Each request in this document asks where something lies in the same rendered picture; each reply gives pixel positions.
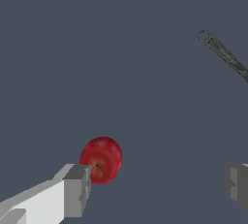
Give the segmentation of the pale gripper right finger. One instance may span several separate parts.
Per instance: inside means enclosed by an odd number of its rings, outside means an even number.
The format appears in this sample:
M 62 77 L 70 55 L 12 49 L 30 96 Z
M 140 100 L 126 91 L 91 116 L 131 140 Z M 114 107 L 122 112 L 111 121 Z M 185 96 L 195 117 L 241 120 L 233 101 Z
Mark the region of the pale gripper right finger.
M 225 193 L 248 213 L 248 164 L 224 165 L 222 174 Z

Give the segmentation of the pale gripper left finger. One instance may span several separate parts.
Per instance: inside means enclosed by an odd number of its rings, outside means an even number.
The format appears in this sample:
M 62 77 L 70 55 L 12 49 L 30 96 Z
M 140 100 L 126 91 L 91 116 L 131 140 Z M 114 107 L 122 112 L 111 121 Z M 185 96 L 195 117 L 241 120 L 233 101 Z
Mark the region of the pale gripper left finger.
M 60 224 L 82 217 L 91 191 L 91 166 L 66 164 L 51 180 L 0 203 L 0 224 Z

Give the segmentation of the red apple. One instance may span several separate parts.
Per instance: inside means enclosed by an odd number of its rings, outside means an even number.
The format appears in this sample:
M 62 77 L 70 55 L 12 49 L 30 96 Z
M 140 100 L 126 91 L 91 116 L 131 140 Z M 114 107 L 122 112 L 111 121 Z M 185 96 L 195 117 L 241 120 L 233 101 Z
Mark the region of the red apple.
M 79 163 L 91 166 L 91 182 L 107 184 L 119 173 L 122 166 L 122 149 L 108 137 L 99 137 L 90 141 L 83 149 Z

